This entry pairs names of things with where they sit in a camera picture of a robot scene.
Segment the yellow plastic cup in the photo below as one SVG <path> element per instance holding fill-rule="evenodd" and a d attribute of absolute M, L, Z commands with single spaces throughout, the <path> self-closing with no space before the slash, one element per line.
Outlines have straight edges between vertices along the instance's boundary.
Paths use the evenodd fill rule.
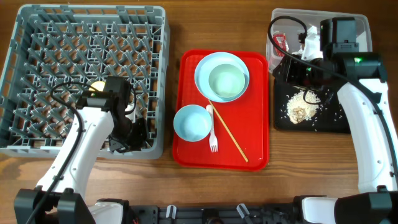
<path fill-rule="evenodd" d="M 90 85 L 89 91 L 103 91 L 104 86 L 105 86 L 104 81 L 95 81 Z"/>

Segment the green bowl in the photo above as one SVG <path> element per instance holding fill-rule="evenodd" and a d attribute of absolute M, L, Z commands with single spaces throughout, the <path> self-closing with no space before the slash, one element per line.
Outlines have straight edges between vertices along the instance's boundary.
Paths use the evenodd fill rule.
<path fill-rule="evenodd" d="M 245 87 L 244 72 L 233 64 L 216 66 L 209 74 L 208 84 L 220 98 L 235 98 Z"/>

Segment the red snack wrapper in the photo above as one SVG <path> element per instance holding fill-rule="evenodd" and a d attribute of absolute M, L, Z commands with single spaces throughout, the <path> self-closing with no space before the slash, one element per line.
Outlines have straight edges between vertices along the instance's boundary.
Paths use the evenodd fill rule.
<path fill-rule="evenodd" d="M 286 35 L 285 34 L 274 34 L 273 35 L 274 42 L 284 51 L 289 51 L 289 45 L 287 43 Z"/>

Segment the rice food scraps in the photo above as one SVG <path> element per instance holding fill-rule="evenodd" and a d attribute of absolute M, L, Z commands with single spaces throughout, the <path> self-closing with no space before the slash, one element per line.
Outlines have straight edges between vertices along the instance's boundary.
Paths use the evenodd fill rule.
<path fill-rule="evenodd" d="M 274 91 L 274 127 L 279 130 L 315 131 L 320 124 L 320 116 L 331 105 L 331 97 L 312 90 L 296 89 L 292 93 L 283 88 Z"/>

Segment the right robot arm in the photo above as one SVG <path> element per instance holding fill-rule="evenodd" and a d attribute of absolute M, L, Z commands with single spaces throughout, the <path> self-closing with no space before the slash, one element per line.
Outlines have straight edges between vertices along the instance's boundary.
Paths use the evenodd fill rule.
<path fill-rule="evenodd" d="M 382 59 L 374 52 L 360 51 L 353 17 L 321 21 L 319 44 L 322 57 L 309 60 L 285 53 L 273 75 L 308 91 L 336 92 L 354 143 L 359 194 L 296 197 L 295 221 L 396 223 L 397 133 Z"/>

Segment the wooden chopstick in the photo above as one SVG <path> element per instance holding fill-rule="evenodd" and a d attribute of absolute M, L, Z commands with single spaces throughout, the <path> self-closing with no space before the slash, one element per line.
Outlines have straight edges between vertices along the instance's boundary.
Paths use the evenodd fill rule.
<path fill-rule="evenodd" d="M 237 140 L 235 139 L 235 137 L 233 136 L 232 132 L 229 130 L 229 127 L 227 126 L 227 124 L 225 123 L 224 119 L 222 118 L 222 116 L 219 114 L 218 110 L 216 109 L 216 107 L 214 106 L 214 104 L 212 103 L 211 100 L 208 100 L 211 107 L 213 108 L 213 111 L 216 113 L 218 119 L 221 121 L 221 124 L 223 125 L 223 127 L 225 128 L 226 132 L 228 133 L 228 135 L 230 136 L 231 140 L 234 142 L 234 145 L 237 147 L 239 153 L 241 154 L 241 156 L 243 157 L 243 159 L 245 160 L 245 162 L 249 162 L 247 156 L 245 155 L 244 151 L 241 149 L 239 143 L 237 142 Z"/>

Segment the white plastic fork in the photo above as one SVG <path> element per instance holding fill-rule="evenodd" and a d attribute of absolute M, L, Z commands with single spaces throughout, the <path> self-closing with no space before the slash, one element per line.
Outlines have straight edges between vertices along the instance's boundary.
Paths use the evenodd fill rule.
<path fill-rule="evenodd" d="M 210 137 L 209 137 L 210 149 L 211 149 L 211 152 L 218 152 L 218 140 L 217 140 L 217 137 L 215 134 L 213 107 L 211 105 L 207 105 L 206 110 L 211 116 L 211 130 L 210 130 Z"/>

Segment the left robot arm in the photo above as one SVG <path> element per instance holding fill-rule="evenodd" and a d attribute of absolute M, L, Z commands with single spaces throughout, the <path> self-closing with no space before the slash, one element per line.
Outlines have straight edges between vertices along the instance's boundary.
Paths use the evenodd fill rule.
<path fill-rule="evenodd" d="M 75 106 L 55 97 L 74 114 L 72 128 L 52 166 L 34 189 L 20 189 L 14 200 L 18 223 L 138 223 L 127 200 L 101 199 L 87 206 L 83 197 L 105 142 L 117 152 L 139 149 L 147 139 L 144 118 L 131 121 L 126 108 L 131 84 L 108 77 L 104 88 L 89 86 Z"/>

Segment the light blue small bowl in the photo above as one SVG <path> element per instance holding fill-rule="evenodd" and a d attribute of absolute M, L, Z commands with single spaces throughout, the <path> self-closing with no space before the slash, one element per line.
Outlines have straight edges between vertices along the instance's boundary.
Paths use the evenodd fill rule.
<path fill-rule="evenodd" d="M 174 117 L 174 131 L 184 141 L 201 141 L 211 131 L 212 119 L 207 110 L 199 105 L 180 108 Z"/>

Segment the light blue dinner plate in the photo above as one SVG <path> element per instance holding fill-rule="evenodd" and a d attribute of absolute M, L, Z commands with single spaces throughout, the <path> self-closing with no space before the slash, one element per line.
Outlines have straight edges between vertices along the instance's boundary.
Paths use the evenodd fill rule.
<path fill-rule="evenodd" d="M 235 98 L 220 98 L 219 96 L 215 95 L 211 90 L 208 84 L 208 78 L 210 72 L 218 65 L 221 64 L 233 64 L 237 65 L 243 72 L 245 76 L 245 87 L 243 91 L 236 96 Z M 240 96 L 244 94 L 246 89 L 249 85 L 250 75 L 249 70 L 246 64 L 237 56 L 227 52 L 216 52 L 207 55 L 203 59 L 200 60 L 199 64 L 197 65 L 194 73 L 195 84 L 199 92 L 211 101 L 219 102 L 219 103 L 227 103 L 230 101 L 234 101 L 238 99 Z"/>

